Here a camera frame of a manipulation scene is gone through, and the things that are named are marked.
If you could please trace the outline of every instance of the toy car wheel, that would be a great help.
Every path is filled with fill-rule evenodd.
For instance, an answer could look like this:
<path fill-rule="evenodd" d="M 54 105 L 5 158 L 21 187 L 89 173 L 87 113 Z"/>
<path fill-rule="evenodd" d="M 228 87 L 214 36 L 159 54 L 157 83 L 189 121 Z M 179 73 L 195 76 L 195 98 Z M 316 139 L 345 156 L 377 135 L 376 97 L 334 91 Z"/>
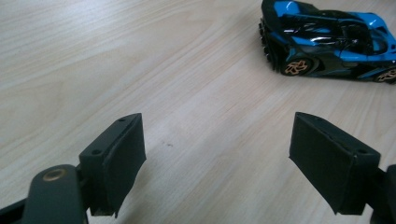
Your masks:
<path fill-rule="evenodd" d="M 312 61 L 305 58 L 294 59 L 286 62 L 281 72 L 286 76 L 299 76 L 303 75 L 312 68 Z"/>
<path fill-rule="evenodd" d="M 396 79 L 396 68 L 392 68 L 385 73 L 379 74 L 375 77 L 374 82 L 385 82 Z"/>

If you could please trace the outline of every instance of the light wood surface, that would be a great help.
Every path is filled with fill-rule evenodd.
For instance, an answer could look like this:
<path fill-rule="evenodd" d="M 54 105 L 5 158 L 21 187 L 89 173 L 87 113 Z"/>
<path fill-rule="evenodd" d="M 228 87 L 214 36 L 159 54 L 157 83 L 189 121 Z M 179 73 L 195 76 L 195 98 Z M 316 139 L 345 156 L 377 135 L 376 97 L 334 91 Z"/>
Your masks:
<path fill-rule="evenodd" d="M 372 11 L 393 0 L 310 0 Z M 288 159 L 296 111 L 396 163 L 396 88 L 284 77 L 258 35 L 261 1 L 0 2 L 0 207 L 115 119 L 143 114 L 148 159 L 120 215 L 91 223 L 368 223 L 335 216 Z"/>

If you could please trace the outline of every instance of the wooden table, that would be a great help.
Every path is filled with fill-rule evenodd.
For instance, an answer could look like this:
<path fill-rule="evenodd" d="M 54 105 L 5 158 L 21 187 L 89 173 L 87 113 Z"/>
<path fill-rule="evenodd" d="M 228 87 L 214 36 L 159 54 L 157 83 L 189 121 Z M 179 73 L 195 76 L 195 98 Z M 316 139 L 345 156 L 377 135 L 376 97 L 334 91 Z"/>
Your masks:
<path fill-rule="evenodd" d="M 372 11 L 393 0 L 319 1 Z M 143 114 L 146 152 L 119 218 L 91 223 L 368 223 L 335 216 L 288 159 L 296 111 L 396 163 L 396 88 L 284 77 L 258 35 L 261 1 L 0 3 L 0 207 L 78 154 L 115 119 Z"/>

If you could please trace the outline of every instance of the wood grain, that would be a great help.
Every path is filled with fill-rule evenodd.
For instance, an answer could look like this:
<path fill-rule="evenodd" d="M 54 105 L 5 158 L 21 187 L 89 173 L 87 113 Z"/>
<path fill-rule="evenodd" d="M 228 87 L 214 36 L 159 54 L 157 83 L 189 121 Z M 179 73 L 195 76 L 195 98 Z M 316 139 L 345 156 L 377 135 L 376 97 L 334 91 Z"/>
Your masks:
<path fill-rule="evenodd" d="M 373 11 L 392 0 L 319 1 Z M 0 207 L 78 164 L 113 120 L 143 113 L 148 160 L 118 219 L 91 223 L 368 223 L 335 216 L 288 159 L 294 113 L 396 163 L 395 86 L 283 77 L 262 56 L 260 1 L 1 1 Z"/>

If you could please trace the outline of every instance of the blue toy car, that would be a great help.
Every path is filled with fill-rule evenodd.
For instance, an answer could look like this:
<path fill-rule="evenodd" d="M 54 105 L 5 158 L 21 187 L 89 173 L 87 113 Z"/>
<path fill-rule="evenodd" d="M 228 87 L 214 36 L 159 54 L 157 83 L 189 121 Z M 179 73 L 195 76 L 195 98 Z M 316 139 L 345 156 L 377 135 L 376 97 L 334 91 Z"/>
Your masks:
<path fill-rule="evenodd" d="M 263 0 L 259 30 L 264 54 L 283 75 L 396 83 L 396 40 L 374 13 Z"/>

